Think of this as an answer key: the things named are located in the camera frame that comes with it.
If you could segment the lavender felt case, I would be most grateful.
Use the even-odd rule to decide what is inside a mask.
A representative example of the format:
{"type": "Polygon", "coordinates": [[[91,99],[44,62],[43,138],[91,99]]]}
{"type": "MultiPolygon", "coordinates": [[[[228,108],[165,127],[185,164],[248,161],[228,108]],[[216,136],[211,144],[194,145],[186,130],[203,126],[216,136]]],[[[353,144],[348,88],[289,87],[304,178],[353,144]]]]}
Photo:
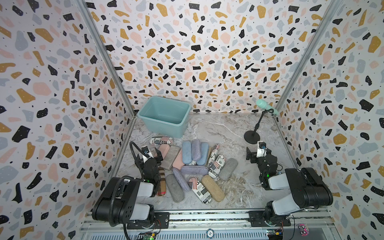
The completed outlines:
{"type": "Polygon", "coordinates": [[[192,141],[192,165],[196,165],[202,157],[201,142],[199,139],[192,141]]]}

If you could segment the teal plastic storage box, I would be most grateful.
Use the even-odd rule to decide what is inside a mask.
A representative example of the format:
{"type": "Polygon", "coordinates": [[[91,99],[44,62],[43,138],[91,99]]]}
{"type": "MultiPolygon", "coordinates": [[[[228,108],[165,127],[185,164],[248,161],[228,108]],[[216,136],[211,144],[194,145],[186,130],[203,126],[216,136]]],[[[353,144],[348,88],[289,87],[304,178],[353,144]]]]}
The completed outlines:
{"type": "Polygon", "coordinates": [[[150,132],[180,139],[187,129],[190,111],[187,102],[153,96],[139,110],[138,117],[150,132]]]}

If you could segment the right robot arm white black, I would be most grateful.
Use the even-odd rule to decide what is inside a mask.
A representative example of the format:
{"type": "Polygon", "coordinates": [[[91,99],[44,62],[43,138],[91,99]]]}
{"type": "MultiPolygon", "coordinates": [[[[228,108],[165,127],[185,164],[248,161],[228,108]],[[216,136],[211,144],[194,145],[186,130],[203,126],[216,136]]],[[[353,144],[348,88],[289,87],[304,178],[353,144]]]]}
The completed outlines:
{"type": "Polygon", "coordinates": [[[313,168],[287,168],[279,174],[278,159],[264,142],[256,152],[246,150],[246,160],[258,166],[259,180],[265,190],[290,190],[289,195],[267,203],[262,215],[267,225],[275,226],[292,213],[332,205],[330,189],[313,168]]]}

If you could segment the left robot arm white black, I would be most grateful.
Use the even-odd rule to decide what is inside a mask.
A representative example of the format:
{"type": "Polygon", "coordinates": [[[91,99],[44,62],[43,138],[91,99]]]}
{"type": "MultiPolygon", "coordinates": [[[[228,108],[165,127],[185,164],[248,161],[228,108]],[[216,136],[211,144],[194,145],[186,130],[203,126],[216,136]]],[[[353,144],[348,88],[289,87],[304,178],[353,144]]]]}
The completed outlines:
{"type": "Polygon", "coordinates": [[[96,221],[108,222],[115,227],[119,224],[128,225],[135,223],[148,228],[155,222],[153,205],[139,203],[142,198],[156,196],[161,185],[159,167],[163,156],[156,150],[155,157],[146,160],[136,156],[135,161],[142,177],[130,176],[113,177],[92,210],[92,218],[96,221]]]}

